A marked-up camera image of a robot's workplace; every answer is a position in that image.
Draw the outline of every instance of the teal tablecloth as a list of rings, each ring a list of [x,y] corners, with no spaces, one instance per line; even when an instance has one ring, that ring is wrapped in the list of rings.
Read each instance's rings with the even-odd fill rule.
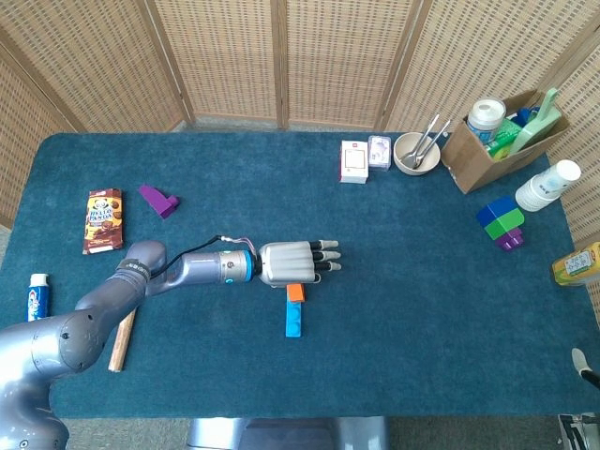
[[[162,240],[171,256],[216,233],[257,246],[337,239],[343,270],[307,286],[303,336],[284,337],[285,292],[254,280],[151,298],[125,371],[112,342],[60,381],[63,417],[551,414],[596,411],[571,348],[600,365],[584,288],[548,267],[573,249],[559,202],[526,214],[526,241],[504,253],[475,219],[548,165],[469,195],[440,166],[393,166],[366,185],[338,182],[342,139],[365,133],[56,135],[44,142],[0,272],[0,326],[23,319],[29,275],[50,274],[52,314],[73,309],[125,250],[83,256],[88,191],[125,192],[127,246]],[[141,184],[180,197],[163,220]],[[233,248],[220,244],[216,248]]]

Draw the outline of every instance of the toy block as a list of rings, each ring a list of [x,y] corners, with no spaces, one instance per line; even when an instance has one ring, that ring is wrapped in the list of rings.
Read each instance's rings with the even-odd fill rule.
[[[477,213],[477,220],[479,220],[481,226],[485,228],[495,219],[511,212],[514,209],[518,209],[518,206],[512,197],[501,197],[500,199],[494,200],[492,203],[488,203],[486,206],[484,206],[481,211]]]
[[[302,336],[302,303],[287,300],[285,314],[285,337],[300,338]]]
[[[519,227],[511,230],[495,240],[496,245],[504,251],[510,251],[523,245],[523,237]]]
[[[304,296],[304,284],[296,283],[296,284],[288,284],[286,286],[288,291],[288,301],[295,302],[304,302],[306,300]]]
[[[484,229],[489,237],[491,237],[493,240],[496,240],[503,234],[514,230],[519,225],[522,225],[524,221],[525,217],[523,216],[523,213],[521,213],[521,210],[517,208],[494,219],[492,222],[486,225]]]
[[[158,189],[152,186],[142,185],[138,191],[162,218],[170,216],[179,204],[177,197],[172,195],[171,197],[166,198]]]

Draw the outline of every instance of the robot finger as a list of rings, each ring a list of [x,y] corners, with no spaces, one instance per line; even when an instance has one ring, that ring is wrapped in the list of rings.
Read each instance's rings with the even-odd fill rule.
[[[330,271],[340,269],[341,264],[338,264],[337,262],[315,262],[315,270]]]
[[[309,244],[311,250],[323,250],[339,246],[338,241],[310,241]]]
[[[336,260],[341,257],[338,251],[313,251],[312,261],[329,261]]]

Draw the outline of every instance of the cardboard box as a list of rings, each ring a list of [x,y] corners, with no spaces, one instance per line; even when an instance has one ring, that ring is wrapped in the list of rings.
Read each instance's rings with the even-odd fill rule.
[[[368,145],[366,142],[342,141],[339,157],[340,183],[364,184],[368,178]]]
[[[503,100],[506,105],[506,115],[516,113],[519,108],[541,104],[544,94],[532,90],[506,98]],[[481,141],[467,127],[465,117],[443,147],[442,163],[448,168],[463,193],[472,192],[525,167],[548,150],[569,128],[568,119],[563,111],[561,113],[561,119],[546,138],[500,161],[495,161],[489,156]]]

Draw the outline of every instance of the orange block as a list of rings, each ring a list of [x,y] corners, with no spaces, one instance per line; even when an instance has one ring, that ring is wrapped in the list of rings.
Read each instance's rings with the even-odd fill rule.
[[[288,284],[286,286],[288,290],[288,300],[292,303],[304,302],[306,300],[304,296],[304,284]]]

